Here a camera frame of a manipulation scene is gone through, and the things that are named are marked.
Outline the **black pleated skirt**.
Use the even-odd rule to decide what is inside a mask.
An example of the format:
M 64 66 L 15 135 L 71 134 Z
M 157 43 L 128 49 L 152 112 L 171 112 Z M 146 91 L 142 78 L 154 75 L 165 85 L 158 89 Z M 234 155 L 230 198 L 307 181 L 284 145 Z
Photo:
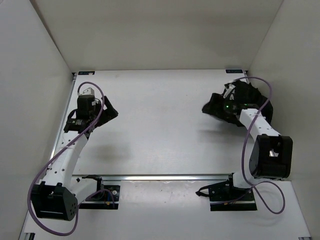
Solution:
M 223 98 L 223 93 L 213 93 L 210 100 L 202 107 L 202 113 L 229 124 L 242 127 L 239 121 L 241 110 L 254 108 L 259 109 L 267 100 L 258 88 L 241 80 L 234 80 L 226 84 L 235 85 L 229 99 Z

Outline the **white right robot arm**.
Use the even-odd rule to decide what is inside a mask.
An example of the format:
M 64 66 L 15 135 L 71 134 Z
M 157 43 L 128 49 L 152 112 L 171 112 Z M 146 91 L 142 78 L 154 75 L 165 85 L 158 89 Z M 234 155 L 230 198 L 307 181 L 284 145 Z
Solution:
M 247 129 L 241 153 L 241 170 L 232 174 L 232 183 L 224 187 L 224 195 L 236 200 L 242 189 L 266 180 L 281 180 L 290 176 L 293 140 L 281 135 L 267 122 L 256 104 L 227 101 L 223 110 L 235 116 Z

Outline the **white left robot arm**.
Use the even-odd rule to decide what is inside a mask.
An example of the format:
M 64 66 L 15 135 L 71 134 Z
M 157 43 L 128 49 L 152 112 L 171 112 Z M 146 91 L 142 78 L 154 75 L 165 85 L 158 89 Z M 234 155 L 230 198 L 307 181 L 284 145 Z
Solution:
M 77 206 L 86 198 L 99 199 L 104 195 L 105 187 L 98 177 L 75 179 L 73 172 L 93 130 L 118 114 L 106 96 L 102 100 L 92 94 L 78 96 L 77 108 L 69 113 L 63 129 L 62 153 L 31 190 L 30 199 L 38 218 L 71 221 Z

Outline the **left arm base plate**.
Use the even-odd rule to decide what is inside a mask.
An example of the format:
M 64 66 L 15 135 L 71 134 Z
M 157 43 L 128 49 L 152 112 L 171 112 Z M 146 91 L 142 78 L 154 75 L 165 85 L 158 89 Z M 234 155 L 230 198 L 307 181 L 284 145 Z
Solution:
M 117 210 L 119 208 L 121 186 L 120 185 L 105 185 L 104 191 L 85 200 L 79 205 L 83 210 Z

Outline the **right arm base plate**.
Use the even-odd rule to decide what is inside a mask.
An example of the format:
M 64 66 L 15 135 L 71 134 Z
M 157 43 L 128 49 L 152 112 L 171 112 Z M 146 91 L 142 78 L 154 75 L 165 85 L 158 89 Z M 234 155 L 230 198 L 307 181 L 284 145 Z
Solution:
M 236 188 L 226 182 L 203 186 L 195 194 L 209 198 L 211 212 L 246 212 L 258 209 L 255 196 L 249 188 Z

